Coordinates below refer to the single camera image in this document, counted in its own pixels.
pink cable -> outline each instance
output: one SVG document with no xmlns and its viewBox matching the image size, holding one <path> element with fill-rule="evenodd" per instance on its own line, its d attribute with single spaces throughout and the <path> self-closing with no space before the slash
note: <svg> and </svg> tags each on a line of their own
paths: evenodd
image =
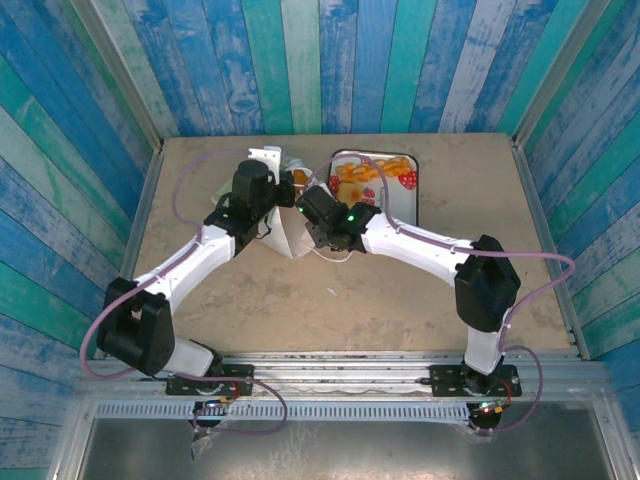
<svg viewBox="0 0 640 480">
<path fill-rule="evenodd" d="M 112 373 L 110 375 L 101 375 L 101 374 L 96 373 L 93 370 L 91 370 L 91 367 L 87 363 L 87 351 L 89 350 L 89 344 L 91 343 L 91 338 L 96 333 L 96 331 L 98 330 L 98 328 L 100 327 L 100 325 L 102 324 L 104 319 L 107 318 L 107 316 L 111 312 L 113 312 L 116 308 L 118 308 L 124 302 L 126 302 L 130 298 L 134 297 L 135 295 L 137 295 L 138 293 L 143 291 L 145 288 L 147 288 L 149 285 L 151 285 L 153 282 L 155 282 L 156 281 L 156 277 L 165 276 L 171 270 L 173 270 L 175 267 L 177 267 L 182 262 L 184 262 L 189 257 L 189 255 L 191 255 L 194 251 L 196 251 L 196 249 L 198 248 L 198 246 L 200 244 L 200 240 L 201 240 L 201 237 L 202 237 L 202 230 L 200 229 L 200 225 L 198 223 L 196 223 L 196 222 L 191 221 L 191 220 L 184 219 L 180 215 L 180 213 L 178 212 L 178 208 L 177 208 L 178 192 L 180 191 L 180 185 L 182 185 L 182 182 L 184 181 L 186 176 L 189 173 L 191 173 L 196 167 L 200 166 L 202 163 L 204 163 L 204 162 L 206 162 L 208 160 L 211 160 L 213 158 L 218 158 L 218 157 L 226 156 L 226 155 L 247 155 L 248 153 L 249 153 L 248 150 L 226 150 L 226 151 L 222 151 L 222 152 L 207 153 L 207 154 L 201 155 L 199 157 L 196 157 L 194 160 L 191 161 L 191 163 L 189 163 L 189 165 L 187 165 L 185 167 L 185 169 L 182 171 L 182 173 L 180 173 L 180 176 L 178 177 L 178 180 L 176 181 L 176 183 L 175 183 L 175 185 L 173 187 L 173 191 L 171 192 L 171 209 L 173 210 L 173 214 L 176 216 L 176 218 L 181 223 L 183 223 L 185 225 L 191 225 L 196 229 L 196 242 L 193 245 L 191 245 L 191 248 L 189 248 L 183 255 L 178 257 L 174 262 L 172 262 L 170 265 L 167 265 L 164 269 L 162 269 L 160 272 L 158 272 L 158 274 L 155 277 L 152 277 L 149 280 L 147 280 L 146 282 L 138 285 L 133 290 L 129 290 L 127 293 L 125 293 L 121 297 L 119 297 L 116 300 L 114 300 L 113 302 L 111 302 L 107 306 L 107 308 L 105 308 L 102 311 L 102 313 L 100 313 L 100 315 L 98 315 L 98 317 L 94 320 L 94 322 L 89 327 L 89 330 L 87 330 L 87 333 L 84 336 L 84 339 L 82 340 L 82 345 L 80 345 L 80 364 L 82 365 L 82 369 L 87 373 L 87 375 L 89 375 L 89 376 L 91 376 L 93 378 L 100 378 L 100 379 L 103 379 L 103 380 L 109 380 L 109 379 L 113 379 L 113 378 L 120 378 L 123 375 L 126 375 L 128 373 L 131 373 L 131 372 L 135 371 L 135 368 L 129 367 L 129 368 L 125 368 L 124 370 L 122 370 L 120 372 L 117 372 L 117 373 Z"/>
<path fill-rule="evenodd" d="M 425 242 L 428 243 L 430 245 L 434 245 L 436 247 L 440 247 L 440 248 L 444 248 L 446 250 L 449 250 L 451 252 L 455 252 L 455 253 L 463 253 L 466 255 L 474 255 L 474 256 L 478 256 L 478 257 L 493 257 L 493 258 L 542 258 L 545 260 L 558 260 L 560 262 L 566 263 L 569 268 L 567 268 L 567 270 L 560 275 L 558 278 L 556 278 L 555 280 L 552 280 L 550 282 L 548 282 L 547 284 L 543 285 L 542 287 L 534 290 L 533 292 L 529 293 L 528 295 L 524 296 L 510 311 L 509 313 L 507 313 L 507 316 L 504 319 L 503 325 L 505 326 L 505 328 L 502 330 L 502 334 L 500 336 L 500 342 L 499 342 L 499 348 L 501 351 L 504 351 L 504 344 L 506 341 L 506 334 L 507 334 L 507 330 L 509 329 L 510 325 L 511 325 L 511 320 L 513 319 L 513 316 L 518 313 L 518 311 L 520 311 L 520 309 L 522 309 L 522 307 L 524 307 L 527 303 L 531 302 L 532 300 L 534 300 L 535 298 L 539 297 L 540 295 L 542 295 L 543 293 L 545 293 L 546 291 L 550 290 L 551 288 L 555 287 L 556 285 L 564 282 L 565 280 L 567 280 L 571 275 L 573 275 L 573 272 L 576 269 L 576 264 L 575 262 L 570 259 L 569 257 L 566 257 L 564 255 L 559 255 L 557 253 L 546 253 L 546 252 L 492 252 L 492 251 L 485 251 L 485 250 L 474 250 L 472 248 L 463 248 L 463 247 L 452 247 L 451 244 L 447 243 L 447 242 L 443 242 L 440 240 L 436 240 L 433 238 L 429 238 L 429 237 L 425 237 L 423 235 L 420 235 L 419 233 L 413 232 L 409 229 L 406 229 L 404 227 L 402 227 L 401 225 L 399 225 L 396 220 L 393 218 L 393 215 L 391 215 L 391 203 L 389 202 L 389 184 L 387 182 L 387 178 L 384 174 L 384 171 L 382 170 L 382 168 L 380 168 L 380 166 L 374 162 L 371 157 L 368 157 L 367 155 L 361 155 L 359 153 L 343 153 L 340 155 L 336 155 L 335 157 L 331 158 L 329 161 L 325 162 L 322 166 L 320 166 L 319 168 L 317 168 L 312 174 L 311 176 L 307 179 L 307 182 L 304 185 L 304 190 L 306 191 L 309 186 L 311 185 L 311 183 L 313 182 L 313 179 L 316 178 L 318 172 L 326 167 L 328 167 L 332 162 L 339 160 L 341 158 L 359 158 L 360 160 L 363 160 L 369 164 L 371 164 L 377 171 L 378 174 L 380 175 L 380 179 L 382 180 L 382 184 L 383 184 L 383 188 L 384 188 L 384 192 L 385 192 L 385 203 L 384 203 L 384 214 L 387 217 L 387 221 L 389 222 L 389 224 L 395 228 L 396 232 L 398 233 L 402 233 L 408 237 L 411 237 L 415 240 L 419 240 L 421 242 Z"/>
</svg>

strawberry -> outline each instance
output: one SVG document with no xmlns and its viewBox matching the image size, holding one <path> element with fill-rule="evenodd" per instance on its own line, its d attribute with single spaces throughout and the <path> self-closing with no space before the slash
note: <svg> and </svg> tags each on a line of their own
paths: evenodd
<svg viewBox="0 0 640 480">
<path fill-rule="evenodd" d="M 329 191 L 335 195 L 338 191 L 338 185 L 340 185 L 340 177 L 331 175 L 329 177 Z"/>
<path fill-rule="evenodd" d="M 418 172 L 409 172 L 398 175 L 398 181 L 407 190 L 414 190 L 418 186 Z"/>
</svg>

blue wooden wall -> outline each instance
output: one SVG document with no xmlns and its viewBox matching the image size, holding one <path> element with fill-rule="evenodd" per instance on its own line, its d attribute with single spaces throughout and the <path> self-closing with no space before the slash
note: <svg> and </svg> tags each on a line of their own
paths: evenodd
<svg viewBox="0 0 640 480">
<path fill-rule="evenodd" d="M 0 479 L 46 475 L 151 156 L 69 0 L 0 2 Z"/>
<path fill-rule="evenodd" d="M 589 352 L 640 431 L 640 2 L 612 0 L 525 152 Z"/>
<path fill-rule="evenodd" d="M 513 132 L 587 0 L 93 0 L 160 136 Z"/>
</svg>

wood plank wall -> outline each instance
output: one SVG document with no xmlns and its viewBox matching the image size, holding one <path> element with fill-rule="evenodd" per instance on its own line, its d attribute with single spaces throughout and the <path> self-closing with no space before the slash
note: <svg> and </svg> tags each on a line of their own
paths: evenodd
<svg viewBox="0 0 640 480">
<path fill-rule="evenodd" d="M 93 0 L 162 137 L 513 132 L 587 0 Z"/>
<path fill-rule="evenodd" d="M 640 2 L 612 0 L 525 153 L 589 352 L 640 433 Z"/>
<path fill-rule="evenodd" d="M 0 2 L 0 479 L 46 475 L 151 156 L 69 0 Z"/>
</svg>

tan table surface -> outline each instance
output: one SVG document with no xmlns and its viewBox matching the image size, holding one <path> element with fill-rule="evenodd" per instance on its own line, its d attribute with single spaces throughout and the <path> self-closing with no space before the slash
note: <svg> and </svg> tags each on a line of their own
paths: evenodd
<svg viewBox="0 0 640 480">
<path fill-rule="evenodd" d="M 457 238 L 485 233 L 506 250 L 540 250 L 502 134 L 173 138 L 165 146 L 136 275 L 162 263 L 193 236 L 171 213 L 171 191 L 184 166 L 202 153 L 264 145 L 280 146 L 310 168 L 345 148 L 411 154 L 420 163 L 421 227 Z M 178 201 L 183 216 L 202 222 L 212 210 L 212 193 L 240 160 L 213 160 L 188 178 Z M 513 264 L 522 280 L 520 297 L 549 280 L 541 260 Z M 289 260 L 259 242 L 196 287 L 176 311 L 174 328 L 223 352 L 464 350 L 467 334 L 453 289 L 422 270 L 357 252 L 337 264 L 312 253 Z M 553 292 L 519 313 L 508 343 L 569 347 Z"/>
</svg>

